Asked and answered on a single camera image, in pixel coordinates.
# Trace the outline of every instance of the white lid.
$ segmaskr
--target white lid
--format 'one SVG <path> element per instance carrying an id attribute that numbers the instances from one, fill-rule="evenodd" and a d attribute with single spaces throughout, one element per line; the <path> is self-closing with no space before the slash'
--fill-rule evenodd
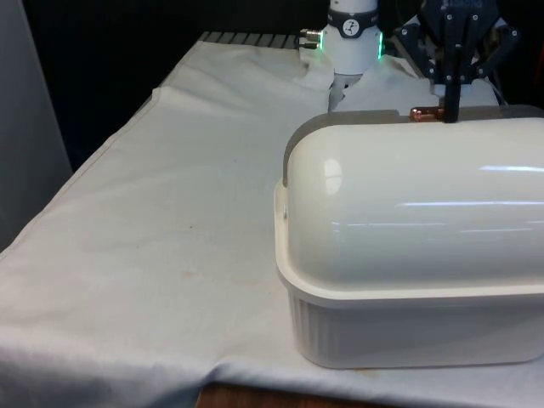
<path id="1" fill-rule="evenodd" d="M 286 170 L 276 251 L 303 292 L 544 292 L 543 119 L 323 127 Z"/>

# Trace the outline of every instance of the bread box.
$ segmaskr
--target bread box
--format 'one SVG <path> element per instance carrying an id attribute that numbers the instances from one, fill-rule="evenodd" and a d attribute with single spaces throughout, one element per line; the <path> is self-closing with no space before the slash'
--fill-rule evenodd
<path id="1" fill-rule="evenodd" d="M 512 111 L 449 125 L 333 113 L 295 133 L 275 244 L 306 358 L 347 369 L 544 354 L 544 119 Z"/>

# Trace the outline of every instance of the gray wall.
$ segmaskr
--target gray wall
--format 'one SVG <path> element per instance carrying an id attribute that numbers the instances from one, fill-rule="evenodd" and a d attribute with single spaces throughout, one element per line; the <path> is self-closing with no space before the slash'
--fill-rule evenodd
<path id="1" fill-rule="evenodd" d="M 0 0 L 0 251 L 71 170 L 20 0 Z"/>

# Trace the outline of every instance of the white table cover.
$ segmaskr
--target white table cover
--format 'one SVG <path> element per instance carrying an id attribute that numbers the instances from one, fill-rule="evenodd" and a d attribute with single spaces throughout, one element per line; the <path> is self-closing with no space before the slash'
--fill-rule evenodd
<path id="1" fill-rule="evenodd" d="M 332 69 L 199 42 L 0 257 L 0 406 L 190 406 L 213 381 L 402 406 L 540 407 L 544 360 L 332 371 L 294 348 L 273 189 Z M 436 105 L 384 58 L 339 109 Z M 493 105 L 476 82 L 464 105 Z"/>

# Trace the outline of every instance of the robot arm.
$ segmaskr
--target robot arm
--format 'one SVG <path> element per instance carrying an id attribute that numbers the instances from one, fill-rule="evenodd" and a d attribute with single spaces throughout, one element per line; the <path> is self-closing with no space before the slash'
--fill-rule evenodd
<path id="1" fill-rule="evenodd" d="M 383 35 L 377 22 L 377 0 L 331 0 L 326 28 L 301 31 L 301 46 L 321 48 L 335 68 L 330 111 L 342 100 L 343 89 L 379 60 Z M 477 58 L 492 29 L 498 30 L 501 45 L 489 58 Z M 420 47 L 424 36 L 436 47 L 432 56 Z M 501 19 L 496 0 L 425 0 L 417 16 L 394 32 L 397 48 L 420 76 L 445 88 L 444 122 L 457 122 L 462 86 L 487 77 L 520 37 Z"/>
<path id="2" fill-rule="evenodd" d="M 380 57 L 377 0 L 331 0 L 323 31 L 302 30 L 305 48 L 321 48 L 341 76 L 360 77 Z"/>
<path id="3" fill-rule="evenodd" d="M 477 58 L 481 43 L 494 28 L 501 45 L 488 59 Z M 422 35 L 436 46 L 433 58 L 419 46 Z M 442 119 L 446 123 L 458 120 L 461 87 L 487 77 L 520 37 L 501 19 L 496 0 L 427 0 L 416 18 L 394 32 L 397 48 L 414 69 L 433 84 L 445 86 Z"/>

